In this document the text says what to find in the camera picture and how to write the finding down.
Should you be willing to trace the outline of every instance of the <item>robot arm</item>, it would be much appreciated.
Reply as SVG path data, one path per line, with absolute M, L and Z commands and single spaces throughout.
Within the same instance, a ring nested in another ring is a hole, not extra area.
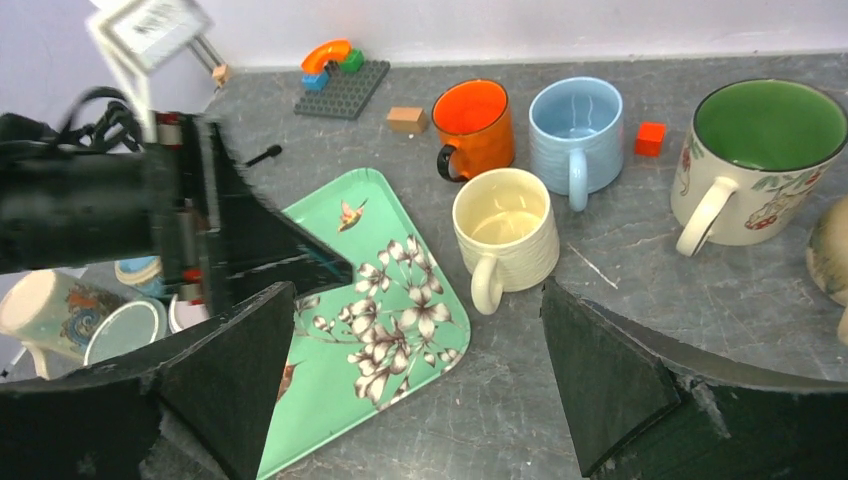
M 116 100 L 104 120 L 73 130 L 104 97 Z M 125 101 L 93 89 L 58 132 L 0 117 L 0 273 L 157 255 L 168 294 L 211 315 L 278 281 L 298 295 L 352 283 L 344 257 L 251 190 L 219 123 L 156 113 L 156 141 L 139 145 Z M 114 124 L 123 134 L 102 138 Z M 131 151 L 110 153 L 118 143 Z

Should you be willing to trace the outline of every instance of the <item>orange mug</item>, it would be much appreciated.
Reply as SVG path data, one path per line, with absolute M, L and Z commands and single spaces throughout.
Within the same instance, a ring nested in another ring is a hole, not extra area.
M 474 79 L 455 85 L 433 104 L 431 118 L 443 144 L 436 168 L 445 180 L 464 182 L 512 165 L 512 112 L 501 84 Z

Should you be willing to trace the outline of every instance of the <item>table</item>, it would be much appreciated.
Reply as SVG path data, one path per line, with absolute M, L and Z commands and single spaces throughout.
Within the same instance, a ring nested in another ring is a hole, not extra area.
M 462 362 L 408 399 L 278 474 L 280 479 L 579 479 L 539 319 L 539 287 L 509 294 L 491 316 L 471 306 L 450 208 L 460 185 L 436 173 L 431 127 L 391 132 L 392 106 L 429 112 L 439 93 L 486 77 L 510 94 L 518 168 L 529 168 L 527 112 L 546 85 L 591 75 L 625 99 L 626 166 L 583 213 L 553 196 L 562 250 L 555 270 L 569 289 L 645 326 L 733 360 L 788 373 L 848 380 L 848 347 L 835 336 L 841 309 L 808 278 L 804 244 L 826 207 L 848 193 L 845 158 L 819 183 L 778 237 L 752 247 L 708 244 L 677 254 L 681 227 L 669 188 L 696 104 L 715 88 L 752 77 L 817 86 L 848 106 L 848 56 L 750 57 L 543 65 L 395 68 L 358 121 L 295 116 L 297 72 L 234 76 L 208 108 L 229 123 L 241 161 L 270 144 L 282 155 L 248 171 L 258 191 L 284 208 L 344 172 L 379 169 L 393 186 L 466 305 L 472 343 Z M 659 158 L 635 157 L 640 122 L 667 125 Z M 605 281 L 587 262 L 609 279 Z M 102 282 L 109 268 L 86 274 Z

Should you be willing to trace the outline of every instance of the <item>light blue mug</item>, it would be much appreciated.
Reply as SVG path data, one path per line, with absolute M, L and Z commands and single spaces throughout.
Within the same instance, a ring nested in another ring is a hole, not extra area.
M 530 104 L 530 169 L 575 212 L 621 173 L 623 110 L 618 90 L 592 77 L 553 83 Z

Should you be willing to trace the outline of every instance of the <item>tray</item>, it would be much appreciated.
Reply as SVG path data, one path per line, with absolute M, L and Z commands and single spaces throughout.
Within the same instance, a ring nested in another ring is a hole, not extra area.
M 259 478 L 266 479 L 453 368 L 468 315 L 386 178 L 361 168 L 285 210 L 358 268 L 300 299 Z

